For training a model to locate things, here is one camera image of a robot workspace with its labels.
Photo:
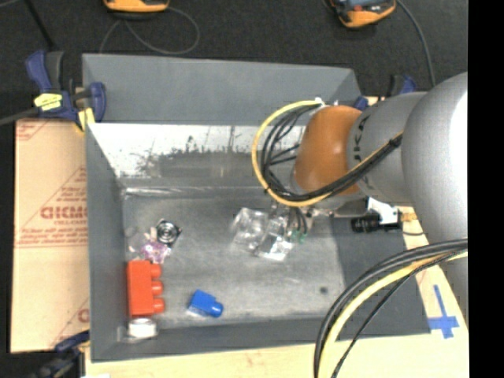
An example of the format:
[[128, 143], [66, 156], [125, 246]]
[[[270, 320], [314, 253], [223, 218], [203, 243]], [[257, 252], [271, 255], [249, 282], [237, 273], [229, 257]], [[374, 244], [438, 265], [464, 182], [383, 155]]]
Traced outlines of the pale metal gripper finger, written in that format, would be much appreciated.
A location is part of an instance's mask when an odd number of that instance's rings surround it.
[[270, 261], [284, 261], [294, 244], [276, 235], [267, 235], [255, 249], [255, 255]]
[[287, 217], [284, 214], [270, 214], [267, 223], [267, 234], [283, 238], [287, 228]]

